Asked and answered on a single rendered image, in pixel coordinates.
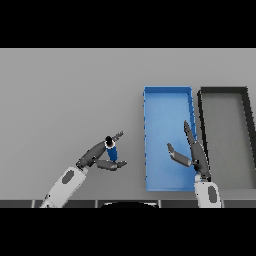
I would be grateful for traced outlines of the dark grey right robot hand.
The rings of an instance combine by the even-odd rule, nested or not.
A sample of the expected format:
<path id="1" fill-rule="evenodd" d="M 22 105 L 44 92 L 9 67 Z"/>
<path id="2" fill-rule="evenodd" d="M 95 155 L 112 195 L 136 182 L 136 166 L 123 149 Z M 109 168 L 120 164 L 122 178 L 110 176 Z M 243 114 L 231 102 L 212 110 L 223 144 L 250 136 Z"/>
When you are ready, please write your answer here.
<path id="1" fill-rule="evenodd" d="M 187 137 L 188 144 L 190 146 L 191 157 L 182 155 L 174 150 L 174 147 L 168 143 L 168 153 L 172 160 L 182 164 L 185 167 L 193 166 L 194 170 L 201 175 L 201 179 L 204 182 L 211 181 L 211 173 L 209 164 L 207 162 L 207 156 L 204 152 L 203 146 L 193 136 L 192 130 L 187 121 L 184 121 L 184 132 Z"/>

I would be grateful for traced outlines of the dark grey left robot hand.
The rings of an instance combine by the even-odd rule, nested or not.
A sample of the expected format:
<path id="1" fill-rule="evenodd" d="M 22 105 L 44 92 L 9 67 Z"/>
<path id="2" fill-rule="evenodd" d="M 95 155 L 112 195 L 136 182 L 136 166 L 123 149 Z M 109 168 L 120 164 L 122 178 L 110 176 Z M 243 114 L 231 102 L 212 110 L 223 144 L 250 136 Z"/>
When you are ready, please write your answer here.
<path id="1" fill-rule="evenodd" d="M 111 137 L 116 142 L 124 134 L 123 131 L 117 133 L 115 136 Z M 109 171 L 116 171 L 118 168 L 121 168 L 127 164 L 126 161 L 117 161 L 112 162 L 110 158 L 108 160 L 101 160 L 100 157 L 107 152 L 105 148 L 105 140 L 99 142 L 91 149 L 89 149 L 76 163 L 76 166 L 79 169 L 84 169 L 85 167 L 91 167 L 93 164 L 96 164 L 98 168 L 105 169 Z"/>

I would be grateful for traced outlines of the blue pipe with dark end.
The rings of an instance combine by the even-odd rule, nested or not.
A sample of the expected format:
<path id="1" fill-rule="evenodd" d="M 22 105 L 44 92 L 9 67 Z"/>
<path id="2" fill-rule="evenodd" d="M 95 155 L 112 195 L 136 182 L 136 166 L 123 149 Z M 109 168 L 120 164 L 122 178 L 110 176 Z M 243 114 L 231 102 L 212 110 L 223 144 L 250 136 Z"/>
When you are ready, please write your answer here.
<path id="1" fill-rule="evenodd" d="M 105 138 L 105 148 L 107 150 L 110 160 L 112 162 L 116 162 L 118 159 L 117 149 L 116 149 L 115 141 L 110 136 L 107 136 Z"/>

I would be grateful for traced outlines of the dark grey rectangular bin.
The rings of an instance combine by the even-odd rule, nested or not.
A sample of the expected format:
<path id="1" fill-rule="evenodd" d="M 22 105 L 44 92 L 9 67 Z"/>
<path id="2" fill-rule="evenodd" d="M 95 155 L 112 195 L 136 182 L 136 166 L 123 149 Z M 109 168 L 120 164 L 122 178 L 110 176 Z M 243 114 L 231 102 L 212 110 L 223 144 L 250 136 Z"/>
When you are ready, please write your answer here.
<path id="1" fill-rule="evenodd" d="M 220 189 L 256 189 L 256 129 L 248 88 L 201 87 L 203 146 Z"/>

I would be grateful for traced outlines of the blue rectangular bin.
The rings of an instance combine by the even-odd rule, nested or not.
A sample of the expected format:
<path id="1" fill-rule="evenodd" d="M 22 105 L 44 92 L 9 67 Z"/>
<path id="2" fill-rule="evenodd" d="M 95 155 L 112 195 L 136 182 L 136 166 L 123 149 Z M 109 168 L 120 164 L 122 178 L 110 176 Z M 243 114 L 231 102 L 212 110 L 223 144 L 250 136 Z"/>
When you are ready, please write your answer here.
<path id="1" fill-rule="evenodd" d="M 193 191 L 194 168 L 172 160 L 167 148 L 170 143 L 177 152 L 191 157 L 184 121 L 197 138 L 192 87 L 145 86 L 143 97 L 146 190 Z"/>

